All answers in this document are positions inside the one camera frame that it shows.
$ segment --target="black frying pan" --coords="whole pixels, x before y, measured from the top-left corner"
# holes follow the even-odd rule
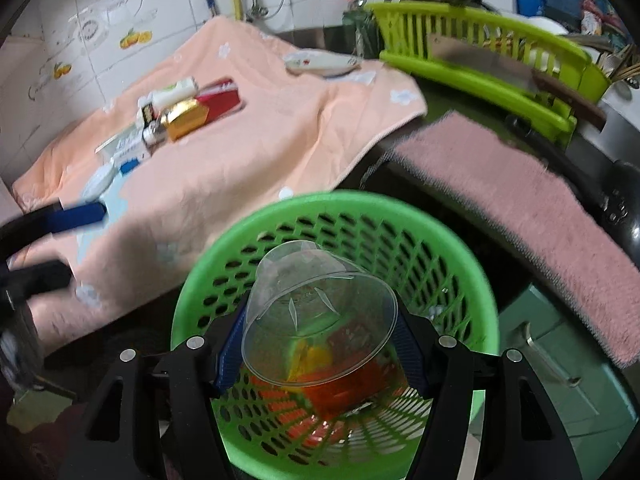
[[[507,117],[508,129],[574,184],[578,200],[640,269],[640,170],[617,161],[602,186],[572,163],[556,146],[521,118]]]

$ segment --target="white tiled wall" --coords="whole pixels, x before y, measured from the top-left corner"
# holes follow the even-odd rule
[[[251,0],[243,2],[250,8]],[[261,3],[273,12],[280,0]],[[261,26],[280,32],[337,25],[346,4],[285,0]],[[233,15],[232,0],[216,5]],[[14,33],[44,37],[44,46],[0,87],[0,176],[8,184],[64,126],[107,104],[210,17],[206,0],[33,0],[28,9]]]

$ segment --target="green cabinet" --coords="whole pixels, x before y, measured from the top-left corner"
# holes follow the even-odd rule
[[[584,480],[599,478],[638,418],[596,341],[531,285],[500,314],[500,345],[527,357],[572,440]]]

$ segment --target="fuzzy pink mat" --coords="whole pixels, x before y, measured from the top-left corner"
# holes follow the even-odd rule
[[[502,234],[620,367],[640,354],[640,272],[533,156],[458,113],[385,155]]]

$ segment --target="blue bucket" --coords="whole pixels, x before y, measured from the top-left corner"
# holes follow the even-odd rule
[[[546,0],[516,0],[518,14],[523,16],[542,16],[545,12]]]

